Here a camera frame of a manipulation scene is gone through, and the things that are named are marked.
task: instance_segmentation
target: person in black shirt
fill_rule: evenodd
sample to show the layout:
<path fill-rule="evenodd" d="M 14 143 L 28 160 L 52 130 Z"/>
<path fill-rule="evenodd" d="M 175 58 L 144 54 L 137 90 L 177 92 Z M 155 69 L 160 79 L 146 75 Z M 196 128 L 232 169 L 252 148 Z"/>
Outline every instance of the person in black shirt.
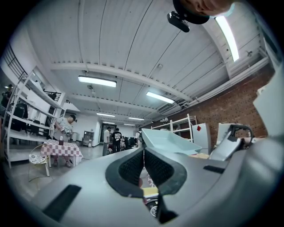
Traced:
<path fill-rule="evenodd" d="M 113 153 L 120 151 L 120 140 L 122 138 L 121 133 L 119 132 L 119 128 L 116 128 L 114 133 L 112 134 L 113 137 Z"/>
<path fill-rule="evenodd" d="M 2 93 L 3 99 L 1 101 L 1 105 L 4 106 L 5 108 L 7 108 L 9 99 L 12 95 L 12 91 L 11 91 L 12 87 L 13 87 L 12 84 L 9 84 L 7 91 L 5 93 Z"/>

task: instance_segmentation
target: ceiling light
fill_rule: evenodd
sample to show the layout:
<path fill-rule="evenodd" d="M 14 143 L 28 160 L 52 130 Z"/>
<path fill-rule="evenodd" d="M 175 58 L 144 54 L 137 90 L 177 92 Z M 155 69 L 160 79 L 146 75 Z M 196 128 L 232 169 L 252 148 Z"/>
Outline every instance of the ceiling light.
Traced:
<path fill-rule="evenodd" d="M 89 77 L 89 76 L 79 76 L 78 79 L 80 82 L 94 83 L 94 84 L 99 84 L 99 85 L 116 87 L 116 81 L 112 81 L 112 80 L 105 80 L 105 79 L 94 78 L 94 77 Z"/>
<path fill-rule="evenodd" d="M 103 121 L 103 123 L 105 123 L 105 124 L 115 125 L 115 123 L 113 123 L 113 122 L 106 122 L 106 121 Z"/>
<path fill-rule="evenodd" d="M 107 117 L 115 117 L 114 115 L 105 114 L 105 113 L 97 113 L 97 115 L 107 116 Z"/>
<path fill-rule="evenodd" d="M 129 119 L 133 119 L 133 120 L 139 120 L 139 121 L 143 121 L 144 119 L 141 118 L 135 118 L 135 117 L 128 117 Z"/>
<path fill-rule="evenodd" d="M 234 38 L 234 35 L 232 33 L 232 30 L 226 20 L 226 18 L 224 16 L 218 16 L 215 18 L 215 20 L 217 21 L 218 25 L 220 26 L 231 51 L 232 57 L 233 57 L 233 61 L 237 61 L 239 59 L 239 52 L 238 52 L 238 48 L 236 45 L 236 41 Z"/>
<path fill-rule="evenodd" d="M 152 92 L 148 92 L 146 95 L 147 95 L 147 96 L 150 96 L 150 97 L 153 97 L 153 98 L 160 99 L 160 100 L 162 100 L 162 101 L 164 101 L 164 102 L 168 102 L 168 103 L 171 103 L 171 104 L 174 103 L 174 100 L 169 99 L 169 98 L 166 98 L 166 97 L 161 96 L 161 95 L 158 95 L 158 94 L 154 94 L 154 93 L 152 93 Z"/>

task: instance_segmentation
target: pink and white tablecloth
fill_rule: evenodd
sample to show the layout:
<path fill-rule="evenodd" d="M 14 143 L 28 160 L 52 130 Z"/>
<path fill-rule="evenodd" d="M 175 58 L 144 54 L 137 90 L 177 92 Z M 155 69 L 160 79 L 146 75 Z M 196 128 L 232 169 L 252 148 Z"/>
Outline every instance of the pink and white tablecloth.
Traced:
<path fill-rule="evenodd" d="M 58 156 L 73 156 L 75 157 L 76 164 L 79 164 L 83 158 L 82 153 L 80 152 L 77 144 L 73 143 L 64 143 L 59 145 L 59 141 L 56 140 L 47 140 L 43 143 L 40 153 L 42 155 L 58 155 Z"/>

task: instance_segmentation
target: light blue tray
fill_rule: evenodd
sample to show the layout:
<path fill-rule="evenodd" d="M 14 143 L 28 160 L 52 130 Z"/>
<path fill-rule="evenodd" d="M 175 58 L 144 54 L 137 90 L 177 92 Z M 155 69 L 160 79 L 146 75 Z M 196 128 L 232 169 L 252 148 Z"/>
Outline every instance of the light blue tray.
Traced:
<path fill-rule="evenodd" d="M 165 152 L 192 155 L 200 152 L 202 149 L 202 147 L 170 131 L 142 129 L 142 137 L 147 147 L 157 148 Z"/>

